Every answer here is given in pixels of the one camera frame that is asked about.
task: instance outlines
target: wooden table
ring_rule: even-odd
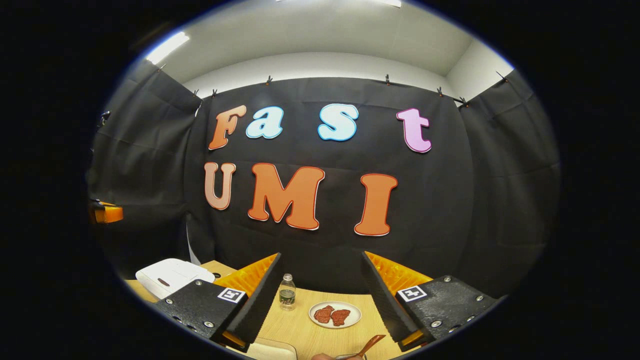
[[[210,272],[218,272],[222,277],[235,271],[217,261],[201,266]],[[137,280],[126,280],[126,282],[143,299],[150,302],[158,300]],[[358,323],[343,329],[327,329],[318,326],[311,321],[308,312],[313,305],[323,301],[348,302],[360,309],[362,318]],[[371,295],[325,293],[298,288],[295,307],[292,311],[281,310],[278,296],[274,296],[271,309],[264,319],[258,337],[291,344],[296,348],[299,360],[309,360],[313,355],[321,352],[331,356],[355,354],[372,336],[377,334],[387,336],[367,351],[369,360],[387,360],[404,354],[391,339]]]

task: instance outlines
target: ceiling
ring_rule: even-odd
[[[235,1],[182,29],[190,40],[158,66],[180,83],[264,56],[337,52],[377,56],[446,76],[472,36],[403,1]]]

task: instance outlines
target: ceiling light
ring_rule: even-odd
[[[160,60],[164,59],[165,56],[169,55],[173,50],[176,50],[178,46],[184,44],[187,40],[189,40],[189,37],[181,31],[167,39],[167,41],[163,42],[160,46],[156,47],[147,56],[147,60],[156,65]]]
[[[400,0],[375,0],[375,1],[379,3],[395,6],[396,8],[399,8],[400,6],[402,6],[402,3],[400,2]]]

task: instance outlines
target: orange letter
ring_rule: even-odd
[[[216,124],[216,130],[213,133],[213,140],[211,140],[209,144],[209,150],[219,149],[227,144],[229,140],[225,138],[225,131],[227,131],[229,135],[233,134],[236,129],[238,117],[243,117],[244,114],[246,114],[245,105],[240,105],[237,108],[218,114],[216,117],[218,122]]]
[[[216,182],[216,171],[218,164],[206,163],[204,165],[204,195],[212,208],[224,210],[229,206],[231,201],[231,175],[236,172],[236,166],[230,163],[224,163],[220,167],[222,169],[222,196],[217,197],[213,190],[213,184]]]
[[[362,219],[353,230],[358,235],[383,236],[391,228],[387,225],[387,211],[391,189],[398,185],[393,176],[383,174],[367,174],[360,178],[360,182],[367,189],[364,200]]]
[[[324,171],[317,167],[301,167],[293,174],[287,188],[282,187],[278,170],[273,164],[258,163],[252,167],[255,174],[253,207],[249,210],[252,219],[267,221],[269,209],[275,222],[280,222],[291,206],[287,224],[298,229],[316,230],[320,223],[316,220],[316,195],[318,184],[324,179]]]

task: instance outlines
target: white wall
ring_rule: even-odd
[[[398,61],[347,53],[293,53],[267,56],[214,70],[183,85],[201,98],[247,85],[297,78],[364,78],[389,81],[458,97],[445,77]]]
[[[496,71],[507,76],[512,70],[513,66],[495,51],[478,39],[473,39],[467,51],[447,74],[447,82],[453,87],[455,94],[470,100],[502,79]]]

